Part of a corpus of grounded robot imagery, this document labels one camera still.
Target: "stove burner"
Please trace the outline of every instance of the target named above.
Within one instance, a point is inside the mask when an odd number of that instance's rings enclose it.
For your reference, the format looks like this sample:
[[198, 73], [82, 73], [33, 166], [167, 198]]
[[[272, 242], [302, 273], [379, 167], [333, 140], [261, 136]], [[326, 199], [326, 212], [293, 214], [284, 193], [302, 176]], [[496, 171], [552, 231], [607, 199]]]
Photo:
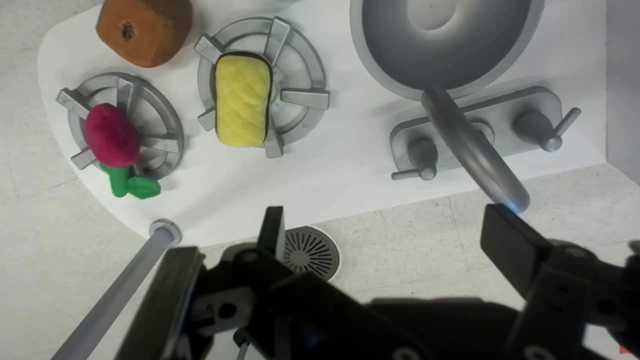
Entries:
[[121, 71], [100, 73], [76, 89], [61, 89], [59, 102], [69, 109], [70, 132], [80, 147], [73, 162], [80, 170], [97, 164], [97, 156], [84, 140], [82, 122], [92, 106], [105, 102], [124, 109], [142, 137], [142, 153], [135, 166], [138, 173], [160, 179], [177, 170], [184, 156], [184, 132], [177, 109], [142, 77]]
[[[222, 27], [214, 36], [202, 36], [196, 43], [200, 54], [198, 68], [198, 88], [207, 112], [198, 117], [204, 129], [214, 129], [217, 123], [217, 81], [214, 63], [219, 58], [233, 50], [235, 41], [249, 36], [266, 36], [263, 56], [271, 59], [274, 68], [274, 98], [271, 116], [274, 123], [269, 129], [264, 150], [269, 157], [279, 157], [284, 153], [284, 146], [311, 133], [322, 117], [322, 112], [331, 106], [331, 91], [326, 89], [326, 73], [315, 46], [289, 22], [282, 18], [246, 18]], [[309, 88], [289, 88], [289, 73], [281, 68], [282, 52], [291, 47], [305, 62], [306, 76], [311, 79]], [[284, 122], [276, 116], [276, 108], [282, 106], [302, 106], [302, 113]]]

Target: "toy kitchen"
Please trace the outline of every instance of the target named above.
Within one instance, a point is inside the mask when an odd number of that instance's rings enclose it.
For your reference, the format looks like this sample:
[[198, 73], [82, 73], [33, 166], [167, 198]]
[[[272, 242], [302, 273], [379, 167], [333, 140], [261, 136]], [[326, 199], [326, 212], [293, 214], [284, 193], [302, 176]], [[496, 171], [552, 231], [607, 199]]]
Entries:
[[207, 245], [272, 204], [302, 226], [479, 187], [526, 212], [525, 179], [607, 162], [607, 2], [138, 2], [53, 27], [38, 71], [69, 164], [142, 235], [171, 217]]

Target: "silver pipe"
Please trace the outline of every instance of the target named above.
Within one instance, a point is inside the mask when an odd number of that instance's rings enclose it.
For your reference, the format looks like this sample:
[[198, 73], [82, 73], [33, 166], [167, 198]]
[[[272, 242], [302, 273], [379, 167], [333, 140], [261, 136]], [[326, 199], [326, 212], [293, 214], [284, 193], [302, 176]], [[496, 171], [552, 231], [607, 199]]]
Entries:
[[142, 279], [154, 268], [163, 253], [182, 239], [180, 227], [168, 219], [156, 219], [153, 235], [140, 252], [128, 262], [115, 283], [105, 292], [97, 306], [84, 316], [79, 327], [66, 337], [54, 360], [86, 360], [100, 344], [106, 330], [121, 316]]

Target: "faucet handle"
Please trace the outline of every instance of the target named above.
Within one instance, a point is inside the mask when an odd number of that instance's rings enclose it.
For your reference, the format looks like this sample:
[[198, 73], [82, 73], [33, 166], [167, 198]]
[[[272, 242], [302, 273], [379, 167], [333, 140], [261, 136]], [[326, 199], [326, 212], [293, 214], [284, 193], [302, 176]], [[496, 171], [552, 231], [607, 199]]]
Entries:
[[412, 170], [394, 171], [392, 179], [406, 179], [406, 177], [435, 179], [436, 173], [438, 173], [436, 166], [433, 166], [433, 167], [412, 167]]
[[557, 127], [543, 112], [528, 112], [517, 119], [517, 132], [530, 142], [536, 142], [544, 151], [558, 151], [563, 147], [565, 132], [579, 119], [581, 108], [572, 108]]
[[415, 164], [410, 170], [401, 170], [392, 173], [392, 179], [406, 179], [406, 177], [422, 177], [433, 179], [436, 177], [438, 170], [438, 147], [431, 137], [418, 137], [408, 144], [408, 157]]

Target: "round brown object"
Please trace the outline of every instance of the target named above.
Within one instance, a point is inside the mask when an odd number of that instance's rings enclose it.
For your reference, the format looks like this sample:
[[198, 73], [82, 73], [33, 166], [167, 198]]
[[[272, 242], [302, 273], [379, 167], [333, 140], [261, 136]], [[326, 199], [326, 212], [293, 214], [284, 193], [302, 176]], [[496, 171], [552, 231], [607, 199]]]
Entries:
[[102, 41], [142, 68], [168, 62], [191, 27], [191, 0], [105, 0], [97, 25]]

